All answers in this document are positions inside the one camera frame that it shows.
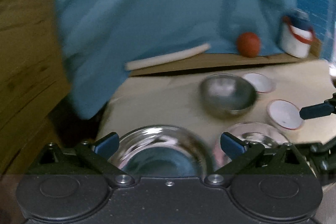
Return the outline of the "steel plate with sticker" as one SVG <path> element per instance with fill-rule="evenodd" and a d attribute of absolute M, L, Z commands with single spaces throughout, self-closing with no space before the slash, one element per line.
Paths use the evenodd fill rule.
<path fill-rule="evenodd" d="M 274 148 L 288 142 L 288 139 L 275 127 L 260 122 L 237 123 L 226 129 L 226 132 L 231 133 L 242 141 L 261 143 L 265 148 Z M 221 168 L 231 161 L 221 149 L 220 137 L 214 145 L 213 154 L 217 168 Z"/>

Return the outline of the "white bowl red rim front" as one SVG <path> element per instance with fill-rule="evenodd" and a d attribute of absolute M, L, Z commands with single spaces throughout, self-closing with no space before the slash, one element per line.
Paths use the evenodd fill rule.
<path fill-rule="evenodd" d="M 266 107 L 267 121 L 283 133 L 300 130 L 304 120 L 299 115 L 299 108 L 286 100 L 272 100 Z"/>

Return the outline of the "white bowl red rim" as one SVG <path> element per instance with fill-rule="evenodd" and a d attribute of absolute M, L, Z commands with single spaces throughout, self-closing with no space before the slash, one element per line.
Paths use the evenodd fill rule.
<path fill-rule="evenodd" d="M 283 133 L 300 130 L 304 120 L 299 115 L 299 108 L 286 100 L 272 100 L 266 107 L 267 121 Z"/>
<path fill-rule="evenodd" d="M 275 90 L 274 82 L 260 73 L 246 73 L 243 79 L 251 83 L 259 94 L 268 94 Z"/>

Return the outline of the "deep steel bowl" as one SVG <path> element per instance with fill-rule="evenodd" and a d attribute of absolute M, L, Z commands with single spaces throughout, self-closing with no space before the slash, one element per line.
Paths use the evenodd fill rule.
<path fill-rule="evenodd" d="M 204 110 L 220 119 L 241 116 L 250 111 L 257 99 L 255 87 L 240 76 L 219 73 L 199 84 L 199 98 Z"/>

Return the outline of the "white bowl red rim back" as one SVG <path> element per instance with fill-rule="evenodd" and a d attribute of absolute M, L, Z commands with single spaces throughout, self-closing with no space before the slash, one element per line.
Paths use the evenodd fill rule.
<path fill-rule="evenodd" d="M 274 82 L 260 73 L 246 73 L 243 79 L 251 83 L 259 94 L 268 94 L 275 90 Z"/>

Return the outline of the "white blue water bottle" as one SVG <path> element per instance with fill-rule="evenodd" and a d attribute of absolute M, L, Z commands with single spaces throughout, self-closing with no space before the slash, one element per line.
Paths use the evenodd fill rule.
<path fill-rule="evenodd" d="M 292 9 L 282 17 L 279 47 L 288 55 L 307 58 L 315 38 L 309 16 L 300 9 Z"/>

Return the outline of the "white foam rod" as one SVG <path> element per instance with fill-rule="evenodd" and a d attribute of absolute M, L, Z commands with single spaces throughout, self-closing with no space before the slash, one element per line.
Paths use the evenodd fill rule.
<path fill-rule="evenodd" d="M 172 63 L 175 61 L 180 61 L 188 59 L 190 57 L 199 55 L 208 51 L 211 48 L 210 43 L 204 43 L 200 46 L 189 48 L 187 50 L 168 53 L 165 55 L 159 55 L 154 57 L 149 57 L 146 59 L 134 60 L 125 64 L 126 71 L 135 71 L 137 69 L 143 69 L 148 67 L 155 67 L 157 65 Z"/>

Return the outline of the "wooden shelf board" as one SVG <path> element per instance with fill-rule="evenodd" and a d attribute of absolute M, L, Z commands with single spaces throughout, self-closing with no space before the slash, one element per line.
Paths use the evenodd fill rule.
<path fill-rule="evenodd" d="M 188 59 L 137 69 L 135 71 L 131 71 L 129 75 L 130 77 L 137 77 L 170 72 L 174 73 L 182 71 L 193 71 L 198 69 L 227 68 L 250 65 L 255 67 L 258 65 L 297 63 L 318 59 L 319 54 L 321 53 L 321 48 L 322 42 L 316 38 L 311 45 L 308 57 L 305 59 L 299 59 L 286 53 L 270 56 L 258 56 L 254 58 L 243 57 L 236 54 L 201 53 Z"/>

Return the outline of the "red tomato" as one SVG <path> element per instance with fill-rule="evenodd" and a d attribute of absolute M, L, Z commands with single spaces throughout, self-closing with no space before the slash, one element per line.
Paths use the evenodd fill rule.
<path fill-rule="evenodd" d="M 261 49 L 261 40 L 253 32 L 245 32 L 236 40 L 236 47 L 241 56 L 254 58 Z"/>

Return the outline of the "blue cloth drape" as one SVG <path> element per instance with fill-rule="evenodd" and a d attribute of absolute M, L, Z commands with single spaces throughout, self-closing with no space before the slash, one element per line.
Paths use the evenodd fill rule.
<path fill-rule="evenodd" d="M 127 79 L 126 64 L 203 44 L 236 53 L 244 32 L 261 40 L 261 55 L 280 53 L 282 16 L 296 0 L 55 0 L 68 101 L 92 118 Z"/>

